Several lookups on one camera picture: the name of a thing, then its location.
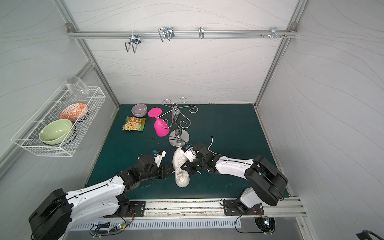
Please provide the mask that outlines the white shoelace of shoe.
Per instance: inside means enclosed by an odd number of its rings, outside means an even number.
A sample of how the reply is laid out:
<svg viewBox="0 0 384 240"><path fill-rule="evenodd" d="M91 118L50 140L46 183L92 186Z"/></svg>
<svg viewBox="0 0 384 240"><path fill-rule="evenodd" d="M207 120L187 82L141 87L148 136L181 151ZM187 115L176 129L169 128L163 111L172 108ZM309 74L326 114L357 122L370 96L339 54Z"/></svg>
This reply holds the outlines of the white shoelace of shoe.
<svg viewBox="0 0 384 240"><path fill-rule="evenodd" d="M214 155L220 155L219 153L216 153L216 152L214 152L214 151L211 150L211 147L212 147L213 143L214 143L214 138L213 138L213 136L211 136L211 143L210 143L210 145L207 147L208 151L209 151L210 153L214 154Z"/></svg>

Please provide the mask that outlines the white knit sneaker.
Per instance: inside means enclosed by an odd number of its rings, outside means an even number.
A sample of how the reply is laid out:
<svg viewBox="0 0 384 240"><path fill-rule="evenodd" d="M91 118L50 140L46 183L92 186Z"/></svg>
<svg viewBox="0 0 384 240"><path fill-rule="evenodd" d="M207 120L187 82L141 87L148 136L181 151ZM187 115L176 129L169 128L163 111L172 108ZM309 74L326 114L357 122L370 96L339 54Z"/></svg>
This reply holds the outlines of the white knit sneaker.
<svg viewBox="0 0 384 240"><path fill-rule="evenodd" d="M182 166L188 161L182 148L176 149L173 155L173 167L175 171L175 181L178 187L185 188L190 183L189 173L182 169Z"/></svg>

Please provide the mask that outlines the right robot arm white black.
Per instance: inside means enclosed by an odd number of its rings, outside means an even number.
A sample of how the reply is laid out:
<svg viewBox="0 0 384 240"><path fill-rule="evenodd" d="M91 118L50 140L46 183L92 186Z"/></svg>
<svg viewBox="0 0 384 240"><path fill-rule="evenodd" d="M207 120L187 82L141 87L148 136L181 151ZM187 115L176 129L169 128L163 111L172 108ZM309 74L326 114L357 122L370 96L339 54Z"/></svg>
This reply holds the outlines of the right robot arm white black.
<svg viewBox="0 0 384 240"><path fill-rule="evenodd" d="M173 155L175 181L184 188L190 183L190 175L199 170L220 176L230 175L248 182L249 188L242 191L238 198L241 208L251 209L255 205L277 206L284 199L283 192L288 184L286 176L262 156L241 160L219 155L205 145L183 146Z"/></svg>

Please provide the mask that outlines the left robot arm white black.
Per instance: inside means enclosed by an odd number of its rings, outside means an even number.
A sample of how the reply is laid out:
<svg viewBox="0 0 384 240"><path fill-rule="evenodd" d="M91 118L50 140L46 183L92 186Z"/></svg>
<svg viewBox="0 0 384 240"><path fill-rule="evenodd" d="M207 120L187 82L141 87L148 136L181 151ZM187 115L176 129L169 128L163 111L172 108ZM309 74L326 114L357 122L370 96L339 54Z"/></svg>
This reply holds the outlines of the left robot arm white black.
<svg viewBox="0 0 384 240"><path fill-rule="evenodd" d="M112 178L83 188L51 192L29 217L32 240L58 240L73 227L95 218L120 215L130 208L125 193L153 179L166 179L174 167L163 165L162 154L143 156Z"/></svg>

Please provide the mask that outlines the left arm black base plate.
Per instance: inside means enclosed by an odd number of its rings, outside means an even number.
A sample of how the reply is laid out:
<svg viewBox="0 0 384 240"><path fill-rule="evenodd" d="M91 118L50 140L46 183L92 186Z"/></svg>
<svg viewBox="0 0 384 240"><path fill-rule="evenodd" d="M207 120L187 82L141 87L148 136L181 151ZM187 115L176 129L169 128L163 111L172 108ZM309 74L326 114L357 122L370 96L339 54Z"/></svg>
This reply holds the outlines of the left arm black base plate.
<svg viewBox="0 0 384 240"><path fill-rule="evenodd" d="M145 201L130 201L119 206L115 213L105 215L104 218L141 218L145 214L145 209Z"/></svg>

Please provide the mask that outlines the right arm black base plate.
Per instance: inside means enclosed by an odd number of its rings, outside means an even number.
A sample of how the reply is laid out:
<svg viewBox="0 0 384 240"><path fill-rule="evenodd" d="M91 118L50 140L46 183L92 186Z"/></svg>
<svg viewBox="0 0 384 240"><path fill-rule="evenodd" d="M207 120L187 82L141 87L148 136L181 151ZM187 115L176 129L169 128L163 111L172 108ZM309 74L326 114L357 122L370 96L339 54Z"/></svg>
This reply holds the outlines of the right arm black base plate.
<svg viewBox="0 0 384 240"><path fill-rule="evenodd" d="M262 204L248 208L240 200L221 199L220 205L224 209L225 216L262 216L265 214Z"/></svg>

